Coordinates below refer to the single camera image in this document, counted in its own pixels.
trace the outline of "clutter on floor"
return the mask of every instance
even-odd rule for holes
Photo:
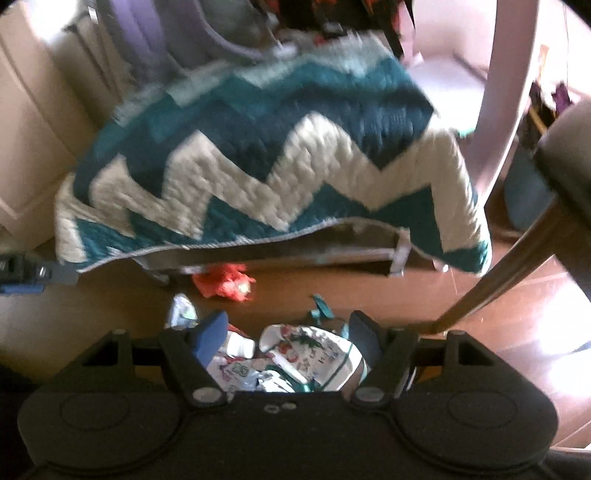
[[[250,299],[251,283],[256,282],[244,272],[246,265],[214,265],[206,273],[195,273],[193,283],[205,298],[226,297],[235,301]]]
[[[333,328],[332,311],[318,296],[311,317]],[[320,326],[271,325],[258,345],[228,321],[225,312],[198,320],[185,295],[176,295],[165,328],[195,328],[189,342],[195,357],[226,392],[265,391],[307,393],[351,390],[366,373],[359,349],[343,336]],[[347,334],[342,325],[340,332]],[[199,345],[192,340],[199,340]]]

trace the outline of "wooden floor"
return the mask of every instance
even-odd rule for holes
[[[515,238],[499,200],[493,198],[487,211],[495,261]],[[270,323],[304,319],[314,293],[339,316],[360,309],[382,325],[405,325],[434,320],[477,281],[457,271],[437,273],[418,259],[402,278],[345,267],[260,271],[254,277],[254,300],[237,304],[204,300],[188,280],[163,289],[132,261],[118,261],[83,275],[75,287],[0,297],[0,362],[46,379],[112,329],[157,334],[178,291],[194,300],[201,314],[226,309],[232,323],[256,336]],[[591,340],[590,314],[586,297],[551,259],[460,325],[552,398],[560,415],[556,442],[563,446],[591,443],[591,423],[584,427],[591,421],[591,350],[569,354]]]

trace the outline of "metal rivet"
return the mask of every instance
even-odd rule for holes
[[[268,405],[265,405],[263,407],[263,410],[265,410],[267,413],[271,413],[271,414],[276,414],[281,411],[281,409],[279,408],[278,405],[272,405],[270,403]]]
[[[222,398],[222,392],[213,387],[202,387],[193,392],[193,399],[199,403],[215,403],[220,398]]]
[[[362,387],[355,391],[355,396],[364,403],[378,403],[384,399],[385,394],[378,387]]]

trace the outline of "white cabinet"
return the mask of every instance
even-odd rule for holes
[[[0,225],[24,248],[53,236],[56,191],[95,134],[16,4],[0,16]]]

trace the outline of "wooden chair leg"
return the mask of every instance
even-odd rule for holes
[[[460,320],[497,299],[548,260],[563,239],[573,231],[571,216],[555,200],[480,281],[424,333],[449,330]]]

